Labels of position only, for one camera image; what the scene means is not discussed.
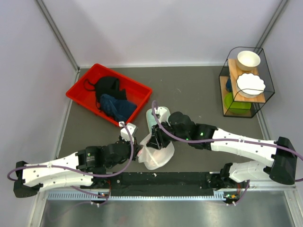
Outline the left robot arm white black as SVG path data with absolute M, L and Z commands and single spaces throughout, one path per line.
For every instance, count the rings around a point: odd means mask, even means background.
M 88 146 L 66 157 L 41 164 L 16 163 L 13 192 L 27 198 L 54 188 L 69 186 L 82 189 L 105 189 L 111 174 L 106 173 L 125 161 L 136 160 L 142 147 L 120 139 L 106 146 Z

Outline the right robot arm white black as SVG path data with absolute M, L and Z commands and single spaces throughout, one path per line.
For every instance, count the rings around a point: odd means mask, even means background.
M 242 137 L 218 127 L 194 123 L 181 112 L 169 113 L 165 108 L 146 113 L 150 134 L 145 148 L 172 152 L 173 142 L 179 141 L 200 150 L 226 152 L 249 158 L 245 163 L 227 163 L 220 170 L 226 187 L 247 180 L 267 180 L 293 185 L 296 182 L 297 155 L 288 138 L 258 140 Z

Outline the white mesh laundry bag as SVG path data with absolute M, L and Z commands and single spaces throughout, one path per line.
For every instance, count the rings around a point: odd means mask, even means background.
M 138 152 L 138 162 L 144 163 L 148 170 L 158 169 L 167 164 L 174 155 L 175 148 L 170 142 L 166 148 L 155 149 L 147 147 L 147 142 L 152 134 L 149 133 L 141 142 L 142 149 Z

